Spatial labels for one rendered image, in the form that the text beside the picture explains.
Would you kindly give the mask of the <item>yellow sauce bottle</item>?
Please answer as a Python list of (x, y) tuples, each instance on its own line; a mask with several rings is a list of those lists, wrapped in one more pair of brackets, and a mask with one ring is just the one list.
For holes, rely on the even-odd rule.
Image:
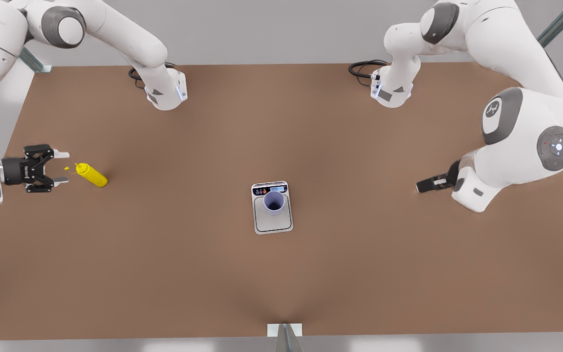
[(99, 171), (97, 171), (87, 163), (76, 163), (74, 172), (70, 167), (65, 167), (64, 170), (69, 170), (70, 174), (76, 174), (83, 177), (96, 187), (102, 188), (105, 187), (108, 183), (108, 179), (103, 176), (103, 174), (101, 174)]

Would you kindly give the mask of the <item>lavender cup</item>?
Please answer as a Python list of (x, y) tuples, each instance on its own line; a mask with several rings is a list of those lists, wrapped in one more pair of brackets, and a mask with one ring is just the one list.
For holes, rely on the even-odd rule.
[(277, 216), (281, 214), (286, 205), (286, 197), (277, 190), (271, 190), (264, 196), (263, 205), (268, 214)]

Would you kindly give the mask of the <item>grey digital kitchen scale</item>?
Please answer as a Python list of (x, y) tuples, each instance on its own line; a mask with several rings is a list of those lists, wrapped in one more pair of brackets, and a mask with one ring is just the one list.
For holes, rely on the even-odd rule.
[[(266, 212), (263, 198), (271, 190), (277, 190), (286, 197), (286, 205), (277, 216), (271, 216)], [(251, 188), (253, 205), (253, 222), (257, 234), (272, 234), (287, 232), (293, 229), (293, 219), (290, 205), (290, 192), (287, 182), (255, 183)]]

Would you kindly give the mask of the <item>silver frame post with foot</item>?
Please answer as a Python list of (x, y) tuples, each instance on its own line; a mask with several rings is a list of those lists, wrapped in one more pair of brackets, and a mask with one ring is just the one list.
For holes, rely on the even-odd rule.
[(301, 323), (268, 324), (267, 336), (276, 338), (275, 352), (303, 352), (298, 339), (303, 336)]

